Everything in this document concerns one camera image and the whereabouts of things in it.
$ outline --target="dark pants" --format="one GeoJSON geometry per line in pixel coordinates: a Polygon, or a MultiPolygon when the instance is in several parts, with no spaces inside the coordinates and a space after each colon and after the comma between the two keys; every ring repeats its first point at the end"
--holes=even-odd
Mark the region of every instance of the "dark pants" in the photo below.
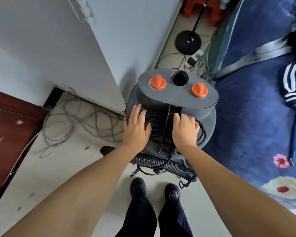
{"type": "MultiPolygon", "coordinates": [[[[183,208],[178,200],[169,198],[164,204],[159,218],[161,237],[193,237],[183,208]]],[[[116,237],[153,237],[157,227],[156,214],[146,197],[134,198],[127,210],[122,229],[116,237]]]]}

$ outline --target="orange knob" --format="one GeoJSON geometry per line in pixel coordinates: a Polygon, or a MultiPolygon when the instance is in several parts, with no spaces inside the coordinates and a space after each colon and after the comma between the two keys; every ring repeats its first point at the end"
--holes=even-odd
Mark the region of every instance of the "orange knob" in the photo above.
{"type": "Polygon", "coordinates": [[[156,90],[163,90],[167,86],[167,81],[161,75],[157,75],[150,79],[150,86],[156,90]]]}
{"type": "Polygon", "coordinates": [[[192,86],[192,94],[196,97],[203,98],[203,97],[207,96],[208,89],[206,88],[204,83],[199,82],[199,83],[192,86]]]}

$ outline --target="wall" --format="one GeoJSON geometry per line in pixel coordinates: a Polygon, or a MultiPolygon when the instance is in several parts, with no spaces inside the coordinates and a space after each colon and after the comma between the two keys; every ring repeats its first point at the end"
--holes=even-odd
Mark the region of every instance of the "wall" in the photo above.
{"type": "Polygon", "coordinates": [[[88,22],[124,99],[164,44],[182,0],[87,0],[88,22]]]}
{"type": "Polygon", "coordinates": [[[0,49],[0,92],[43,105],[53,85],[0,49]]]}
{"type": "MultiPolygon", "coordinates": [[[[0,49],[31,68],[28,79],[46,78],[110,109],[125,109],[90,26],[77,19],[68,0],[0,0],[0,49]]],[[[22,92],[24,81],[13,78],[22,92]]]]}

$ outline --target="gray vacuum cleaner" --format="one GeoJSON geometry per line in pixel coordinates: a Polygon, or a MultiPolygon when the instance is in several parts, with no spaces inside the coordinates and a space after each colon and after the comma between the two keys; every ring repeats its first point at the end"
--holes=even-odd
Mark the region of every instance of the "gray vacuum cleaner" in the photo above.
{"type": "MultiPolygon", "coordinates": [[[[215,105],[218,92],[201,78],[177,68],[154,69],[143,73],[132,89],[125,114],[127,121],[134,105],[141,104],[146,109],[147,125],[151,123],[150,139],[142,153],[138,153],[131,163],[138,171],[147,175],[158,175],[166,171],[178,175],[188,182],[180,181],[180,187],[187,187],[196,181],[196,174],[180,154],[172,141],[173,115],[182,113],[193,116],[200,125],[197,146],[202,148],[213,134],[216,123],[215,105]],[[148,167],[154,173],[147,173],[140,167],[148,167]]],[[[114,147],[101,148],[103,156],[114,147]]]]}

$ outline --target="gray cable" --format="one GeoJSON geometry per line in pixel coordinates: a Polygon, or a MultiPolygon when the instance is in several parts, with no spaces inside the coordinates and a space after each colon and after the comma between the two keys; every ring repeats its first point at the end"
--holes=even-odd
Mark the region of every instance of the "gray cable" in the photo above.
{"type": "Polygon", "coordinates": [[[66,142],[71,137],[71,135],[80,127],[85,129],[85,131],[87,131],[90,135],[92,135],[94,137],[100,137],[101,139],[103,139],[103,140],[105,140],[107,142],[114,143],[114,142],[120,142],[121,141],[121,140],[116,139],[115,137],[117,135],[121,134],[123,132],[123,130],[115,133],[114,129],[115,129],[115,127],[117,126],[117,124],[120,121],[123,121],[122,116],[119,116],[119,115],[117,115],[117,114],[115,114],[115,113],[113,113],[111,111],[108,111],[104,107],[100,107],[100,106],[88,103],[86,101],[83,101],[75,93],[71,93],[71,92],[67,92],[67,93],[72,95],[73,98],[69,99],[69,100],[64,100],[64,101],[62,101],[60,103],[57,103],[57,105],[48,113],[48,115],[46,116],[46,118],[45,118],[45,120],[43,122],[43,128],[42,128],[41,132],[43,134],[43,138],[44,138],[44,141],[45,141],[47,147],[42,150],[42,153],[39,156],[40,158],[44,158],[44,157],[50,155],[59,145],[66,142]],[[78,110],[76,111],[75,114],[70,114],[66,109],[67,105],[69,103],[72,103],[72,102],[78,102],[79,103],[78,110]],[[82,103],[86,103],[86,104],[92,106],[94,111],[91,112],[90,114],[86,115],[86,116],[78,117],[78,115],[80,114],[80,111],[81,111],[82,103]],[[56,107],[59,107],[59,106],[62,107],[63,113],[54,114],[53,110],[56,107]],[[98,127],[98,114],[100,114],[100,113],[106,115],[109,118],[109,120],[111,122],[111,127],[106,128],[106,129],[101,129],[101,128],[98,127]],[[67,118],[67,120],[59,120],[59,121],[54,121],[54,122],[47,123],[47,120],[52,116],[65,116],[67,118]],[[94,118],[94,121],[95,121],[94,126],[87,123],[87,121],[89,121],[92,118],[94,118]],[[48,135],[46,134],[46,129],[48,127],[52,126],[53,124],[60,123],[60,122],[69,122],[70,125],[71,125],[70,130],[63,137],[61,137],[59,139],[52,139],[51,137],[48,137],[48,135]],[[107,131],[107,130],[111,130],[110,135],[102,135],[100,133],[100,131],[107,131]],[[48,150],[49,148],[51,148],[51,147],[54,147],[53,150],[50,153],[48,153],[46,155],[43,155],[44,152],[46,150],[48,150]]]}

